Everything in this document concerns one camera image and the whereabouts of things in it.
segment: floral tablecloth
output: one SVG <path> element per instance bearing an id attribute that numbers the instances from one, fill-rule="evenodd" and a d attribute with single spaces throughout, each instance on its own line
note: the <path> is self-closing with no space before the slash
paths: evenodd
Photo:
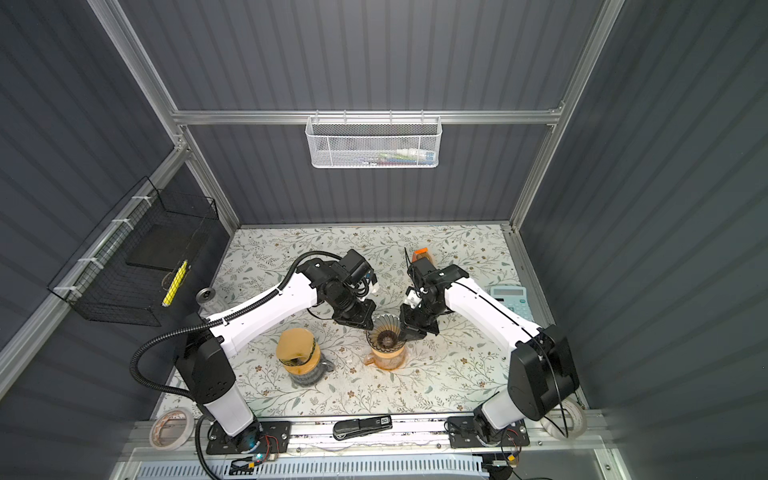
<path id="1" fill-rule="evenodd" d="M 428 247 L 438 267 L 456 263 L 483 287 L 520 284 L 499 225 L 451 225 L 238 230 L 214 288 L 235 306 L 276 285 L 293 259 L 307 250 L 343 255 L 354 248 L 379 278 L 374 315 L 397 314 L 410 285 L 403 247 L 410 253 Z M 322 318 L 331 315 L 325 304 L 313 311 Z M 310 388 L 293 387 L 274 356 L 280 334 L 297 326 L 311 330 L 336 365 Z M 471 410 L 506 386 L 506 353 L 458 314 L 440 317 L 440 335 L 409 342 L 406 348 L 409 358 L 400 369 L 365 366 L 370 347 L 362 330 L 305 311 L 256 338 L 231 363 L 240 391 L 262 417 Z M 184 385 L 177 373 L 169 384 Z M 175 406 L 193 408 L 188 399 L 164 395 L 157 411 Z"/>

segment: light blue calculator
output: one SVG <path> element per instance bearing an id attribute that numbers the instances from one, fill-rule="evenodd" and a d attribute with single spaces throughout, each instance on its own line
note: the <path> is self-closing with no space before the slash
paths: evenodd
<path id="1" fill-rule="evenodd" d="M 488 293 L 511 311 L 533 322 L 531 307 L 528 305 L 528 295 L 524 286 L 494 285 L 488 289 Z"/>

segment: yellow highlighter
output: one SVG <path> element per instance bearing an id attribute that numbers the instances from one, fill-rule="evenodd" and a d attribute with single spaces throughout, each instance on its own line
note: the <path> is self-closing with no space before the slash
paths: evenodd
<path id="1" fill-rule="evenodd" d="M 179 270 L 176 272 L 176 276 L 174 276 L 174 281 L 170 285 L 170 288 L 168 288 L 168 293 L 166 293 L 165 298 L 163 298 L 163 306 L 170 306 L 170 304 L 174 301 L 176 292 L 179 290 L 179 286 L 181 285 L 181 282 L 184 281 L 184 275 L 186 274 L 187 274 L 187 261 L 185 260 L 184 263 L 182 263 L 181 266 L 179 267 Z"/>

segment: black wire basket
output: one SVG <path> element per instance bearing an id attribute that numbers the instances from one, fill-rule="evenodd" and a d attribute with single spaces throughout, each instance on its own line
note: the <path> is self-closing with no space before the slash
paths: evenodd
<path id="1" fill-rule="evenodd" d="M 65 267 L 84 268 L 71 285 L 61 285 L 62 267 L 48 290 L 85 319 L 160 326 L 175 296 L 169 290 L 178 293 L 218 219 L 212 198 L 153 188 L 125 219 L 112 220 L 117 228 L 92 256 L 73 255 Z"/>

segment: white mesh basket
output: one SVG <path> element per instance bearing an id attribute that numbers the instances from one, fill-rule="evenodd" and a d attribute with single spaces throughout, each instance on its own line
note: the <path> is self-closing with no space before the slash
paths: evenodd
<path id="1" fill-rule="evenodd" d="M 306 121 L 306 140 L 317 168 L 437 167 L 441 136 L 440 117 L 379 123 L 322 117 Z"/>

